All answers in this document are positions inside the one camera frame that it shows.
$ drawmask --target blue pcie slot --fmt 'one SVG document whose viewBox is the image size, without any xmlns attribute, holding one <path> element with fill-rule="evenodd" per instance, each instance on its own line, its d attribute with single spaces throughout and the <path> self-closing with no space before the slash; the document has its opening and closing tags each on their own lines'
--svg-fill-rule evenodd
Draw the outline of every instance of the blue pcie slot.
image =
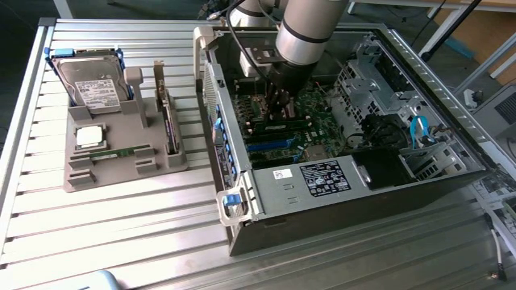
<svg viewBox="0 0 516 290">
<path fill-rule="evenodd" d="M 260 143 L 255 145 L 248 146 L 248 151 L 262 151 L 262 150 L 271 150 L 271 149 L 280 149 L 280 148 L 290 148 L 292 146 L 295 138 L 287 139 L 283 141 L 275 141 L 275 142 L 267 142 L 267 143 Z"/>
</svg>

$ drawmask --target hard drive label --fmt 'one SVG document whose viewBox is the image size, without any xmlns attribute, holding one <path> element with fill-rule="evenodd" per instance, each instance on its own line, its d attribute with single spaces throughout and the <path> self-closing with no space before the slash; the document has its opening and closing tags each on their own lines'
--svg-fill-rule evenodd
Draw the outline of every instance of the hard drive label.
<svg viewBox="0 0 516 290">
<path fill-rule="evenodd" d="M 111 79 L 76 82 L 75 85 L 88 109 L 120 106 L 115 84 Z"/>
</svg>

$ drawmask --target motherboard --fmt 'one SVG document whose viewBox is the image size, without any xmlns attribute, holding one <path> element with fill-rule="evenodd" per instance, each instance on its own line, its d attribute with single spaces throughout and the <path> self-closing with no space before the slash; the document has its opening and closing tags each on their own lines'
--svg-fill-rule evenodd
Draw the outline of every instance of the motherboard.
<svg viewBox="0 0 516 290">
<path fill-rule="evenodd" d="M 232 104 L 255 169 L 334 158 L 343 150 L 344 138 L 324 100 L 324 89 L 310 83 L 299 93 L 296 118 L 267 120 L 266 96 L 256 84 L 238 85 Z"/>
</svg>

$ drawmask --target blue tab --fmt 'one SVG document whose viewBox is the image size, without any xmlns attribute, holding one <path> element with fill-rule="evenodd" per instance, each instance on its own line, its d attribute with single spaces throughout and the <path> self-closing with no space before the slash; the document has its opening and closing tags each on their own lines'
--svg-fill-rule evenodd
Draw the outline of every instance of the blue tab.
<svg viewBox="0 0 516 290">
<path fill-rule="evenodd" d="M 55 57 L 72 57 L 74 54 L 72 48 L 59 48 L 55 50 Z"/>
<path fill-rule="evenodd" d="M 422 131 L 423 131 L 423 136 L 428 136 L 430 141 L 434 142 L 434 138 L 428 134 L 428 120 L 426 116 L 416 116 L 412 119 L 411 122 L 411 137 L 412 137 L 412 149 L 418 148 L 418 141 L 416 141 L 416 127 L 418 127 L 418 120 L 422 120 Z"/>
<path fill-rule="evenodd" d="M 230 207 L 232 205 L 239 205 L 239 204 L 242 204 L 240 195 L 226 195 L 223 197 L 223 205 L 226 207 Z"/>
<path fill-rule="evenodd" d="M 215 124 L 214 124 L 215 130 L 218 130 L 220 128 L 222 123 L 223 123 L 223 118 L 218 118 L 218 120 L 215 121 Z"/>
</svg>

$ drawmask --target sticker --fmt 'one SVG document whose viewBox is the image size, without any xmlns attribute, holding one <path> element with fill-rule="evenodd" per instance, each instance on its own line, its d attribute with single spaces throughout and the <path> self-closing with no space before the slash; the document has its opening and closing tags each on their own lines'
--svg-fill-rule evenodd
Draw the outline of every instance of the sticker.
<svg viewBox="0 0 516 290">
<path fill-rule="evenodd" d="M 84 105 L 88 109 L 120 106 L 114 80 L 90 80 L 75 82 Z"/>
<path fill-rule="evenodd" d="M 352 189 L 336 160 L 300 166 L 300 169 L 312 196 L 330 195 Z"/>
<path fill-rule="evenodd" d="M 279 125 L 279 126 L 267 126 L 266 130 L 279 130 L 287 128 L 287 125 Z"/>
<path fill-rule="evenodd" d="M 272 174 L 275 175 L 275 179 L 283 179 L 283 178 L 292 177 L 291 169 L 275 170 L 272 172 Z"/>
</svg>

